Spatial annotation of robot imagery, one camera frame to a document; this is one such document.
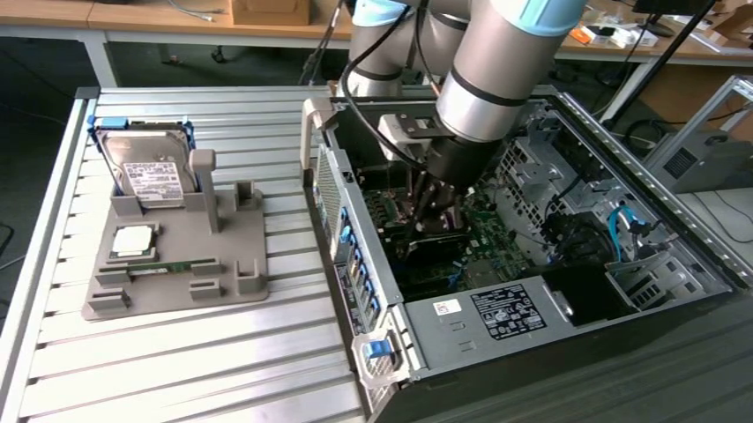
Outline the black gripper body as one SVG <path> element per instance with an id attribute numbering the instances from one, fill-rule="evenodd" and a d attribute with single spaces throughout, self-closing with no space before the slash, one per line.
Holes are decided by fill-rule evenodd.
<path id="1" fill-rule="evenodd" d="M 426 153 L 429 174 L 453 186 L 471 186 L 501 145 L 501 139 L 490 142 L 474 142 L 462 137 L 433 139 Z"/>

